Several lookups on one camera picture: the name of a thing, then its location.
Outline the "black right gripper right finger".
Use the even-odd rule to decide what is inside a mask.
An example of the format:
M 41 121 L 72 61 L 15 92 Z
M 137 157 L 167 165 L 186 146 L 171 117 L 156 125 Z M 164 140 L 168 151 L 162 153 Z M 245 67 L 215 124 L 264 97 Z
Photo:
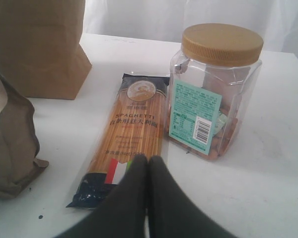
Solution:
M 229 232 L 203 213 L 181 190 L 166 164 L 148 164 L 148 215 L 151 238 L 227 238 Z

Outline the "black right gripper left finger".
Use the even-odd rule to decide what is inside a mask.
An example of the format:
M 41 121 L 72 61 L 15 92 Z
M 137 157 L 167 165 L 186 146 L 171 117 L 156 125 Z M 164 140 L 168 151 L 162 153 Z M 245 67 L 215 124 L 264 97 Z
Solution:
M 75 227 L 77 238 L 143 238 L 147 159 L 136 156 L 104 202 Z

